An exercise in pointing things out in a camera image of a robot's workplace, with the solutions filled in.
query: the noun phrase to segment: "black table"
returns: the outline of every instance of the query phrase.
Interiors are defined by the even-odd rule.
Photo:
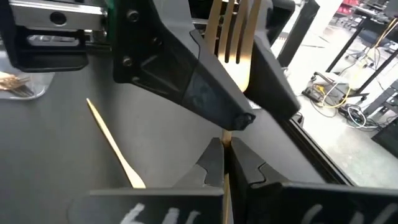
[[[115,84],[108,56],[54,77],[32,101],[0,101],[0,220],[67,223],[74,198],[91,189],[128,187],[117,157],[91,115],[95,104],[125,158],[148,187],[171,187],[221,129],[190,111],[130,84]],[[236,133],[290,180],[324,178],[269,113],[256,112]]]

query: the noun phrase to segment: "metal stand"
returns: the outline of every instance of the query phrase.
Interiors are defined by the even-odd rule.
[[[373,103],[371,103],[366,110],[363,111],[365,116],[369,116],[373,114],[379,107],[383,106],[381,110],[385,113],[387,110],[392,110],[395,113],[398,113],[398,108],[396,106],[391,105],[387,100],[392,97],[394,94],[398,93],[398,80],[396,80],[389,88],[387,88],[383,93],[377,97]]]
[[[366,18],[359,23],[359,25],[356,27],[355,33],[351,36],[351,38],[347,41],[346,45],[340,50],[339,54],[336,56],[334,61],[329,65],[328,69],[326,69],[326,72],[330,72],[333,67],[337,64],[337,62],[340,60],[340,58],[344,55],[344,53],[347,51],[347,49],[351,46],[351,44],[354,42],[355,38],[359,35],[359,33],[364,29],[364,23],[365,21],[370,20],[370,18]]]
[[[308,1],[300,11],[296,23],[290,31],[287,40],[278,55],[280,66],[288,67],[293,60],[296,51],[299,49],[305,35],[307,34],[312,21],[319,10],[319,5],[314,1]]]
[[[377,70],[366,80],[365,83],[357,90],[357,92],[362,92],[380,73],[387,67],[387,65],[398,55],[398,49],[389,57],[387,60],[379,67]]]

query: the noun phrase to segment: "floor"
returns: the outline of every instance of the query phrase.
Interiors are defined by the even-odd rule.
[[[346,41],[351,37],[352,31],[348,31],[334,25],[331,22],[324,31],[321,40],[309,32],[304,44],[297,51],[289,71],[286,73],[288,81],[292,86],[298,100],[301,102],[301,113],[305,117],[304,129],[316,140],[323,150],[336,162],[343,171],[360,186],[398,188],[398,159],[386,151],[383,147],[371,140],[375,132],[363,132],[347,126],[346,120],[336,115],[334,118],[326,118],[317,112],[310,104],[309,100],[301,95],[301,91],[308,85],[310,77],[315,71],[325,71],[334,57],[338,54]],[[311,46],[305,43],[318,43]],[[272,51],[277,55],[282,48],[284,39],[279,39],[273,46]],[[362,50],[364,47],[359,40],[356,40],[350,50]],[[389,54],[381,50],[381,63],[388,58]],[[343,68],[350,66],[352,60],[341,59],[333,71],[342,71]],[[378,79],[383,88],[389,86],[398,78],[398,59],[394,59],[387,68],[379,75]],[[358,69],[348,70],[349,74]],[[359,87],[374,72],[373,68],[361,70],[357,78],[350,79],[351,86]],[[377,81],[373,81],[365,92],[370,92],[368,99],[359,106],[365,108],[382,92]],[[353,98],[348,103],[358,103],[359,98]],[[321,109],[322,113],[333,115],[333,109]],[[388,116],[385,114],[379,117],[373,116],[376,121],[383,122]]]

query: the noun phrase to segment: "cable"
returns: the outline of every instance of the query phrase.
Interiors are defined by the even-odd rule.
[[[318,87],[318,85],[313,85],[312,87],[309,87],[309,88],[312,89],[314,92],[316,92],[316,93],[319,94],[319,97],[318,97],[318,98],[320,98],[320,97],[324,98],[324,97],[325,97],[325,93],[323,93],[322,90],[318,89],[317,87]],[[327,102],[327,101],[326,101],[326,103],[328,103],[329,105],[332,105],[332,104],[333,104],[333,100],[332,100],[331,98],[330,98],[330,100],[332,101],[332,103],[329,103],[329,102]],[[334,113],[333,115],[324,114],[324,113],[322,113],[322,112],[318,109],[318,108],[321,108],[320,105],[318,105],[316,102],[314,102],[314,101],[311,100],[311,99],[310,99],[310,102],[311,102],[311,106],[312,106],[319,114],[321,114],[322,116],[324,116],[324,117],[326,117],[326,118],[334,118],[334,117],[337,115],[337,109],[335,109],[335,113]]]
[[[303,116],[303,114],[302,114],[301,112],[299,112],[299,111],[295,114],[295,116],[296,116],[296,115],[300,116],[300,117],[297,119],[297,122],[300,124],[300,123],[303,121],[304,116]]]
[[[384,32],[382,33],[382,35],[380,35],[379,40],[376,42],[375,48],[377,48],[377,47],[379,46],[381,40],[382,40],[383,38],[385,38],[385,36],[397,25],[397,24],[396,24],[396,20],[397,20],[397,18],[394,18],[394,19],[389,23],[389,25],[387,26],[387,29],[384,30]],[[356,78],[356,76],[358,75],[359,71],[355,73],[353,79]],[[333,106],[326,106],[326,105],[325,105],[325,99],[326,99],[327,96],[338,86],[338,84],[340,84],[340,81],[338,81],[338,82],[328,91],[328,93],[327,93],[327,94],[325,95],[325,97],[323,98],[323,100],[322,100],[322,106],[323,106],[323,107],[326,107],[326,108],[337,108],[337,107],[343,105],[343,104],[346,102],[346,100],[347,100],[347,98],[348,98],[348,95],[349,95],[349,93],[350,93],[350,91],[351,91],[351,86],[349,85],[349,82],[348,82],[348,91],[347,91],[347,93],[345,94],[344,99],[343,99],[340,103],[338,103],[337,105],[333,105]]]
[[[384,39],[384,38],[387,36],[387,34],[389,34],[390,31],[393,30],[393,28],[395,28],[395,26],[397,25],[396,20],[397,20],[397,18],[394,18],[394,19],[389,23],[389,25],[387,26],[387,29],[385,29],[385,30],[383,31],[383,33],[380,35],[380,37],[379,37],[379,39],[377,40],[377,42],[376,42],[376,44],[374,45],[374,47],[378,47],[379,44],[380,44],[380,42],[381,42],[381,40]]]
[[[386,127],[386,126],[391,122],[391,119],[396,119],[396,118],[398,118],[398,114],[397,114],[397,115],[394,115],[394,116],[388,117],[388,118],[386,119],[385,122],[383,122],[383,123],[381,123],[381,124],[379,124],[379,125],[381,125],[382,128],[384,128],[384,127]]]
[[[363,124],[358,124],[358,123],[356,122],[356,120],[355,120],[355,119],[353,118],[353,116],[351,115],[351,112],[349,111],[349,109],[356,110],[356,111],[363,117]],[[349,106],[349,107],[347,107],[347,112],[348,112],[348,115],[349,115],[349,117],[351,118],[351,120],[354,121],[354,123],[355,123],[356,125],[358,125],[358,127],[355,127],[355,128],[365,128],[365,125],[366,125],[366,117],[365,117],[365,115],[363,115],[363,113],[362,113],[361,110],[359,110],[359,109],[357,109],[357,108],[355,108],[355,107]]]
[[[379,58],[377,60],[376,60],[376,50],[379,53]],[[374,68],[375,68],[375,70],[377,70],[379,68],[380,58],[381,58],[380,50],[378,48],[374,48]],[[383,91],[385,91],[385,89],[383,88],[383,86],[380,83],[380,80],[377,77],[376,77],[376,81],[378,82],[380,88]]]
[[[378,128],[356,128],[355,126],[354,126],[354,123],[350,120],[350,119],[348,119],[348,118],[346,118],[346,122],[347,122],[347,127],[349,127],[349,128],[355,128],[355,129],[357,129],[357,130],[360,130],[360,131],[363,131],[363,132],[373,132],[373,131],[375,131],[375,130],[379,130]]]
[[[320,110],[318,110],[317,108],[321,108],[321,106],[318,106],[314,101],[310,100],[312,107],[318,112],[320,113],[322,116],[326,117],[326,118],[334,118],[337,115],[337,109],[335,108],[335,113],[333,115],[327,115],[322,113]]]

